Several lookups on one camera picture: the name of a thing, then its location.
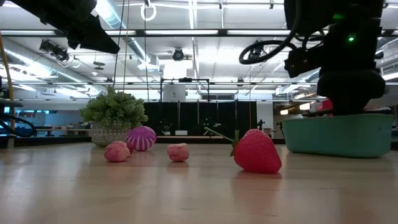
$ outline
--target strawberry leaf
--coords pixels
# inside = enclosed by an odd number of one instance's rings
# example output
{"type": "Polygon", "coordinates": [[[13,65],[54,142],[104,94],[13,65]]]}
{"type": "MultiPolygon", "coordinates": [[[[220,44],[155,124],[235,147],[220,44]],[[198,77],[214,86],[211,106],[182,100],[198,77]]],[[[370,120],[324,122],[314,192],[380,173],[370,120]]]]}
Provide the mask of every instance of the strawberry leaf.
{"type": "Polygon", "coordinates": [[[235,147],[239,142],[239,130],[235,130],[235,138],[232,142],[232,151],[231,154],[229,156],[233,157],[234,156],[234,152],[235,152],[235,147]]]}

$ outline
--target black partition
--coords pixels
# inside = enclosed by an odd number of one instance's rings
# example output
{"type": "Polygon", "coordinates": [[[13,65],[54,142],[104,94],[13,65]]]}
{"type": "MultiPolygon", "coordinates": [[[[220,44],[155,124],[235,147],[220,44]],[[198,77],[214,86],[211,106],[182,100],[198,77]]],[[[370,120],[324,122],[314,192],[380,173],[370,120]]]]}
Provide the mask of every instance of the black partition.
{"type": "Polygon", "coordinates": [[[180,103],[180,130],[187,130],[190,134],[196,125],[198,125],[198,103],[180,103]]]}
{"type": "Polygon", "coordinates": [[[257,104],[251,102],[183,102],[183,103],[144,103],[148,122],[144,125],[157,129],[159,121],[173,124],[176,130],[187,130],[188,135],[202,135],[202,122],[208,116],[212,123],[217,124],[217,131],[233,138],[234,131],[240,130],[242,137],[250,128],[257,128],[257,104]]]}
{"type": "Polygon", "coordinates": [[[246,131],[248,131],[249,129],[257,128],[257,103],[238,101],[237,108],[238,108],[237,129],[240,130],[239,137],[243,137],[246,131]]]}

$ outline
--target green plant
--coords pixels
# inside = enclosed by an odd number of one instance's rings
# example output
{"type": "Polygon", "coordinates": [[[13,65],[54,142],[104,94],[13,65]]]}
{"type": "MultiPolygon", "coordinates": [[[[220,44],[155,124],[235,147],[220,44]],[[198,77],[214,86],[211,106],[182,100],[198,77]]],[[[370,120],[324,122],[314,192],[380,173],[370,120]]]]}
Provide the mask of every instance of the green plant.
{"type": "Polygon", "coordinates": [[[105,128],[129,129],[140,126],[148,120],[144,100],[136,99],[125,92],[116,93],[108,87],[108,94],[91,99],[80,114],[87,121],[102,124],[105,128]]]}

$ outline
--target potted plant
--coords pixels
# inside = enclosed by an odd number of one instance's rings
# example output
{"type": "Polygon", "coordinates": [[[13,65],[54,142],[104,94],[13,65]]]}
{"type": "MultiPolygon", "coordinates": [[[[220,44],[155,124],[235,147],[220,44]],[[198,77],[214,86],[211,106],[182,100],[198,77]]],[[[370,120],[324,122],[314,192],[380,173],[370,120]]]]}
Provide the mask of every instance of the potted plant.
{"type": "Polygon", "coordinates": [[[148,120],[144,100],[136,99],[125,92],[115,92],[108,87],[108,94],[91,99],[80,114],[86,122],[93,123],[91,140],[99,147],[114,141],[124,141],[126,133],[148,120]]]}

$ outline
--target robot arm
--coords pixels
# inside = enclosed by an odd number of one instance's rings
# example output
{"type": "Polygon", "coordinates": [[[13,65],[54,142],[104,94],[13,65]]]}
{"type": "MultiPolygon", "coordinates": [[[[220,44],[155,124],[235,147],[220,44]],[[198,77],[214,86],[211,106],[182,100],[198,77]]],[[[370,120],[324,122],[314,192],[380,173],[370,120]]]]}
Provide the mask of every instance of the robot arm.
{"type": "Polygon", "coordinates": [[[305,43],[290,51],[285,69],[293,78],[321,67],[317,92],[333,102],[335,115],[362,113],[371,98],[383,96],[386,83],[374,61],[383,0],[285,0],[284,5],[288,37],[267,55],[245,60],[246,51],[261,43],[249,46],[239,57],[241,63],[269,60],[301,35],[305,43]],[[326,26],[327,35],[311,39],[326,26]],[[322,44],[306,49],[309,40],[322,44]]]}

